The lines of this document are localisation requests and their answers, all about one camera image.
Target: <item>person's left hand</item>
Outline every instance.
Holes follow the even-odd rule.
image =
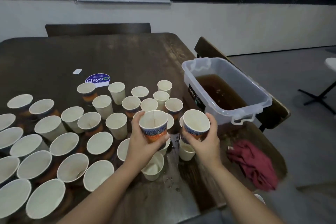
[[[132,134],[128,145],[127,156],[125,163],[130,163],[138,172],[143,169],[151,160],[157,150],[169,139],[170,135],[160,137],[153,143],[148,143],[146,137],[139,126],[140,118],[145,114],[145,111],[134,115],[132,120]]]

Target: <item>container label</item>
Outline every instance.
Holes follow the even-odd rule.
[[[93,82],[96,88],[109,86],[110,77],[107,74],[93,74],[86,78],[85,82]]]
[[[199,98],[199,96],[196,94],[196,92],[193,90],[190,84],[188,86],[188,91],[193,100],[195,101],[195,104],[202,110],[202,112],[204,112],[205,104],[203,104],[202,100]]]

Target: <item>white wall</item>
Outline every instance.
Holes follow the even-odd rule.
[[[45,24],[121,22],[150,22],[192,51],[204,36],[227,55],[336,45],[336,6],[0,0],[0,41],[47,36]]]

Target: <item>brown liquid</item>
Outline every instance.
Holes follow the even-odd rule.
[[[212,100],[224,110],[245,107],[245,101],[222,78],[216,74],[196,77],[196,80],[209,94]]]

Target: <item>red cloth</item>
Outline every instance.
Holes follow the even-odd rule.
[[[241,166],[257,188],[265,191],[276,189],[278,178],[271,160],[249,141],[237,141],[233,149],[227,150],[227,157]]]

